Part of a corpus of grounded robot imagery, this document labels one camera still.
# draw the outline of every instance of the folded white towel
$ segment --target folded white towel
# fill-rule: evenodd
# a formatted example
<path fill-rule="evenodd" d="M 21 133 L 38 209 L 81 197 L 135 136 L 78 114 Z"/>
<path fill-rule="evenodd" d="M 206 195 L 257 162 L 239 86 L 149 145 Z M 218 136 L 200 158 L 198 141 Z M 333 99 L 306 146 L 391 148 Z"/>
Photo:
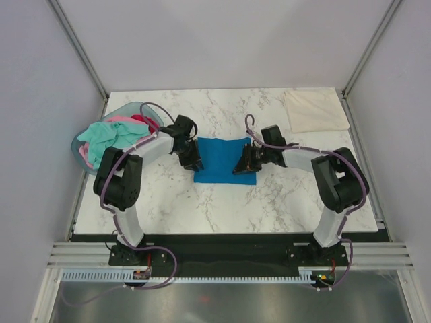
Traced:
<path fill-rule="evenodd" d="M 288 89 L 283 97 L 293 133 L 342 131 L 350 127 L 333 87 Z"/>

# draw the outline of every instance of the laundry basket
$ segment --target laundry basket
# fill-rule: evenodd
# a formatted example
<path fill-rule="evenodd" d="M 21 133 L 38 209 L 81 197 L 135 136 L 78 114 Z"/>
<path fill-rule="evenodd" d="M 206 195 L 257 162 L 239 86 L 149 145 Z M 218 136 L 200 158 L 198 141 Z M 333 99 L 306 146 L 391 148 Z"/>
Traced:
<path fill-rule="evenodd" d="M 113 116 L 133 116 L 134 114 L 141 114 L 141 111 L 139 108 L 141 107 L 143 102 L 130 102 L 128 104 L 125 104 L 124 106 L 116 109 L 115 111 L 111 112 L 110 114 L 107 114 L 103 118 L 101 118 L 98 122 L 103 122 L 106 119 L 110 119 Z M 148 105 L 143 106 L 143 115 L 152 119 L 154 122 L 156 122 L 160 127 L 164 126 L 164 123 L 162 119 L 157 115 L 157 113 L 154 112 L 153 109 L 151 109 Z M 72 140 L 71 144 L 71 150 L 73 155 L 75 156 L 75 159 L 78 161 L 80 166 L 87 172 L 92 175 L 97 174 L 97 170 L 94 170 L 90 168 L 86 161 L 83 159 L 81 154 L 79 153 L 79 148 L 85 144 L 83 141 L 79 141 L 77 138 L 85 131 L 87 128 L 85 128 L 83 131 L 80 131 L 75 138 Z"/>

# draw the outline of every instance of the green cloth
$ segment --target green cloth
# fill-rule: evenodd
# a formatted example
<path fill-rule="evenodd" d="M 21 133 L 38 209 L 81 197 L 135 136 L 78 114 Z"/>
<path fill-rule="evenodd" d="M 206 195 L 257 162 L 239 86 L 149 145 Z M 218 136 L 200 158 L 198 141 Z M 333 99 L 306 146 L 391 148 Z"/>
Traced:
<path fill-rule="evenodd" d="M 146 124 L 96 122 L 91 124 L 77 139 L 89 143 L 87 162 L 92 164 L 95 170 L 98 170 L 106 148 L 123 149 L 130 147 L 140 138 L 148 135 L 150 135 L 150 131 Z"/>

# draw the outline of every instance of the white marble surface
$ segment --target white marble surface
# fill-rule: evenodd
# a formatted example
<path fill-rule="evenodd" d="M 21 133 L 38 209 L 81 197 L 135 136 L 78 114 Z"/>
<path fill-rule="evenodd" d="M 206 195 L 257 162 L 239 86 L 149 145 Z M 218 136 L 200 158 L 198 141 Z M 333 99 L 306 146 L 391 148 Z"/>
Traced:
<path fill-rule="evenodd" d="M 244 117 L 252 113 L 255 129 L 278 124 L 287 142 L 320 149 L 343 146 L 353 151 L 347 131 L 291 134 L 281 100 L 286 89 L 212 89 L 113 92 L 106 113 L 133 101 L 155 102 L 175 118 L 184 114 L 199 127 L 200 137 L 245 137 Z M 167 123 L 168 119 L 160 113 Z M 88 176 L 76 234 L 110 234 L 112 217 L 99 207 Z M 319 222 L 323 204 L 314 175 L 266 164 L 256 186 L 194 184 L 193 173 L 181 168 L 175 155 L 148 166 L 137 201 L 139 222 L 148 234 L 310 232 Z M 351 214 L 346 231 L 377 231 L 370 203 Z"/>

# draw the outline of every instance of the blue cloth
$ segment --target blue cloth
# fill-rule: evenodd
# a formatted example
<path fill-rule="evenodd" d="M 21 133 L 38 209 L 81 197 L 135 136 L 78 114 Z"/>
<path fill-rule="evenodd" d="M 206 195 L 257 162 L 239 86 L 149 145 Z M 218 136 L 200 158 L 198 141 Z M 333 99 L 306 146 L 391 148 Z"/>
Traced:
<path fill-rule="evenodd" d="M 204 170 L 195 172 L 195 183 L 226 183 L 256 185 L 256 173 L 234 175 L 236 164 L 242 155 L 242 148 L 250 138 L 221 140 L 198 138 Z"/>
<path fill-rule="evenodd" d="M 148 125 L 143 123 L 96 122 L 91 124 L 77 139 L 89 143 L 87 162 L 98 170 L 106 148 L 130 147 L 140 138 L 148 135 L 150 135 Z"/>

